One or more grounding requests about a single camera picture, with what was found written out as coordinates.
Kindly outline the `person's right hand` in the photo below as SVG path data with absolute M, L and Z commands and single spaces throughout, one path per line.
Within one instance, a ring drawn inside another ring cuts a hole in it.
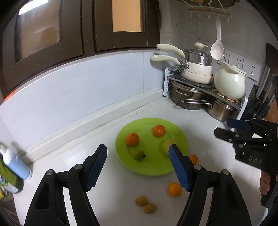
M 260 187 L 259 190 L 262 195 L 266 195 L 270 190 L 271 175 L 265 171 L 261 171 Z

